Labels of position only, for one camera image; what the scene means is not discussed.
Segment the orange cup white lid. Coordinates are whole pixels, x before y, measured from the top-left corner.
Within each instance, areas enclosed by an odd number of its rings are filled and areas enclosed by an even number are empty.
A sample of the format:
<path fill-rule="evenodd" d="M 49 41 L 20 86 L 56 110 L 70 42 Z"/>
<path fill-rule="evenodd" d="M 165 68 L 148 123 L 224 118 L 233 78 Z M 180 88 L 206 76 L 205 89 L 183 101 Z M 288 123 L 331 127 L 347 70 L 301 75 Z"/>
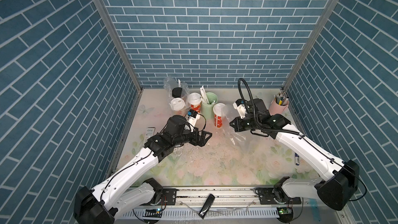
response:
<path fill-rule="evenodd" d="M 186 104 L 185 101 L 182 98 L 173 98 L 170 102 L 170 106 L 172 108 L 172 111 L 174 115 L 181 115 L 183 116 L 185 114 L 185 109 L 186 109 Z"/>

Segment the clear plastic carrier bag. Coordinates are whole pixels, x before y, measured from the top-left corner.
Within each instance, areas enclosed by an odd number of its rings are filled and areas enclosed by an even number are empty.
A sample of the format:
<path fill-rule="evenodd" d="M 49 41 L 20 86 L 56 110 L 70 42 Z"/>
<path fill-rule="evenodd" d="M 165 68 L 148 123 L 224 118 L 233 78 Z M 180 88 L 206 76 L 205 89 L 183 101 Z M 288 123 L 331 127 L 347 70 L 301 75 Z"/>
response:
<path fill-rule="evenodd" d="M 173 114 L 185 116 L 189 110 L 188 96 L 190 93 L 188 84 L 168 76 L 163 80 L 163 87 L 167 91 L 167 102 Z"/>

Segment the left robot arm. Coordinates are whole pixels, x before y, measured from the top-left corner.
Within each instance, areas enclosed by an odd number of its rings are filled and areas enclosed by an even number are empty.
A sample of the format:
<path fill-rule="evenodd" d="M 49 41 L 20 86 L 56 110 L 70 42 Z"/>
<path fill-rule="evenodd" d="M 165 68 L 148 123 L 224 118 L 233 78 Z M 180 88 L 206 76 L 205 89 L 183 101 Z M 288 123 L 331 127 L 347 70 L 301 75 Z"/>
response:
<path fill-rule="evenodd" d="M 212 133 L 200 131 L 195 122 L 180 115 L 168 119 L 165 127 L 150 137 L 138 154 L 114 175 L 94 186 L 82 187 L 75 195 L 75 220 L 80 224 L 113 224 L 125 213 L 143 204 L 157 204 L 163 187 L 153 178 L 129 188 L 147 171 L 158 165 L 178 146 L 189 143 L 203 147 Z"/>

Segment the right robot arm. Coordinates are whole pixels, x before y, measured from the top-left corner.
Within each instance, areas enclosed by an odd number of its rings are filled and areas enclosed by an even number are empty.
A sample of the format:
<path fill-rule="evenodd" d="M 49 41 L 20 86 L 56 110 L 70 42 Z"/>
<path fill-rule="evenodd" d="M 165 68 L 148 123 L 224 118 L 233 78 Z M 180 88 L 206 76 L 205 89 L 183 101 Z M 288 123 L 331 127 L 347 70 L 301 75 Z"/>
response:
<path fill-rule="evenodd" d="M 284 144 L 304 159 L 317 173 L 316 179 L 283 177 L 274 185 L 274 199 L 287 203 L 293 198 L 321 200 L 329 208 L 341 211 L 355 194 L 359 185 L 359 166 L 336 157 L 301 133 L 290 120 L 280 114 L 262 118 L 257 124 L 253 114 L 236 117 L 230 122 L 235 132 L 260 130 Z"/>

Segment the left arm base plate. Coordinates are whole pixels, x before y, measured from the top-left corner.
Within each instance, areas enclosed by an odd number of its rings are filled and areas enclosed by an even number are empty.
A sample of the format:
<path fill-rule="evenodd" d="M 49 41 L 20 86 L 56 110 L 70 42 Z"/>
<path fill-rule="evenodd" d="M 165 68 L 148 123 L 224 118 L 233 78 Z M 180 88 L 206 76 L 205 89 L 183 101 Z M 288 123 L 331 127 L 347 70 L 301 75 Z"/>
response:
<path fill-rule="evenodd" d="M 148 203 L 149 205 L 175 205 L 177 198 L 176 188 L 163 188 L 162 191 L 155 191 L 153 198 Z"/>

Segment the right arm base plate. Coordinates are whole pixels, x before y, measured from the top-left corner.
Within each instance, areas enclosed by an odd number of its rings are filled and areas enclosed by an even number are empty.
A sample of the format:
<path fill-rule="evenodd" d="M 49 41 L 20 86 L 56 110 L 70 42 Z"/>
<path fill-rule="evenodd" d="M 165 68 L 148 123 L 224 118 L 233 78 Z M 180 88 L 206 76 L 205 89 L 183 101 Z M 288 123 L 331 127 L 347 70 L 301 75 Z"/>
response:
<path fill-rule="evenodd" d="M 301 198 L 289 198 L 281 189 L 259 187 L 254 189 L 261 205 L 294 205 L 301 204 Z"/>

